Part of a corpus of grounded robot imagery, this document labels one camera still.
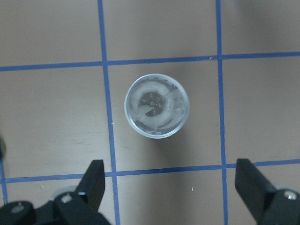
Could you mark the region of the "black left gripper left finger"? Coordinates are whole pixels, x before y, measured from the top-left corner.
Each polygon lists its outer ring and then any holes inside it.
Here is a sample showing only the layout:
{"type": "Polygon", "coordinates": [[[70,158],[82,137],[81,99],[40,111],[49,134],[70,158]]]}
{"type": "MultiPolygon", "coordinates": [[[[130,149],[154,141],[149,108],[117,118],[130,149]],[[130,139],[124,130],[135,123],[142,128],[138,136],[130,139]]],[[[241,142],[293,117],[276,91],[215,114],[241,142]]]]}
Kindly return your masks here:
{"type": "Polygon", "coordinates": [[[105,192],[103,160],[93,160],[79,184],[39,208],[28,201],[10,202],[0,208],[2,225],[108,225],[98,209],[105,192]]]}

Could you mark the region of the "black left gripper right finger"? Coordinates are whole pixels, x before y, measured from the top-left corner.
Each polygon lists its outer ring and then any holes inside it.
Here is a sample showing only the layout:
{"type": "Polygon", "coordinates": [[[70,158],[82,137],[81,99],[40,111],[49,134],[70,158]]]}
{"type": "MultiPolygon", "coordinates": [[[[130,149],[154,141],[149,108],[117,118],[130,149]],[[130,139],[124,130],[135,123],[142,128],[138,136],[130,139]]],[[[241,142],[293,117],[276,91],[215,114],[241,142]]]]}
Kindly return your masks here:
{"type": "Polygon", "coordinates": [[[300,223],[300,193],[274,186],[249,159],[236,161],[235,188],[258,225],[300,223]]]}

